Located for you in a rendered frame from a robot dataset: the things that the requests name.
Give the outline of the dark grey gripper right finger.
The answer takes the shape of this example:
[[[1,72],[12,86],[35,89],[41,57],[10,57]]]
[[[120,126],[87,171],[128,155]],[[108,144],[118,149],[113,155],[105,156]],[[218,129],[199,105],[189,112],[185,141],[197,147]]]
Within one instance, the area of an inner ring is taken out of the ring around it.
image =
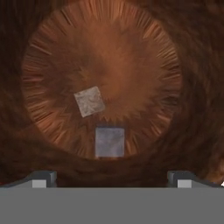
[[[190,171],[168,171],[167,180],[167,186],[172,188],[222,188],[222,185],[218,185],[208,180],[200,179]]]

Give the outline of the brown wooden bowl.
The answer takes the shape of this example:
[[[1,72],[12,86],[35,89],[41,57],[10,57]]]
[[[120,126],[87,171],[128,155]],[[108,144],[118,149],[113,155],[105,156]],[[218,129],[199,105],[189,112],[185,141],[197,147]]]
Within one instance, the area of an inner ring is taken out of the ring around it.
[[[98,87],[82,117],[74,94]],[[97,157],[95,129],[124,129]],[[0,0],[0,185],[224,181],[224,0]]]

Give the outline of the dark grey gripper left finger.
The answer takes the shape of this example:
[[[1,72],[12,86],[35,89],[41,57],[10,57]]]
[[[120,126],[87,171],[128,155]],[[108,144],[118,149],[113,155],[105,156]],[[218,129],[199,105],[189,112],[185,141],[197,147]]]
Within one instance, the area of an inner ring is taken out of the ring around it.
[[[2,188],[51,188],[57,186],[56,171],[34,171],[25,178],[2,185]]]

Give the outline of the pale grey ice cube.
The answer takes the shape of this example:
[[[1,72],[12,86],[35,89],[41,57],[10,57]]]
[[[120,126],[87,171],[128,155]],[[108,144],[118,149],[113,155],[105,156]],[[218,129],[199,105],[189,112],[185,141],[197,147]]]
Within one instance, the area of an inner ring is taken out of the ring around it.
[[[74,94],[82,117],[102,112],[105,105],[98,87],[91,87]]]

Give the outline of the bluish grey ice cube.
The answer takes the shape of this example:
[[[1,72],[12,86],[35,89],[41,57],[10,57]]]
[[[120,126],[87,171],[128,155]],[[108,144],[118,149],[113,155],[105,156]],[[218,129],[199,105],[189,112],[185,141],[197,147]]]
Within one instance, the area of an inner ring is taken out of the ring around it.
[[[124,129],[98,127],[95,129],[95,155],[98,158],[124,156]]]

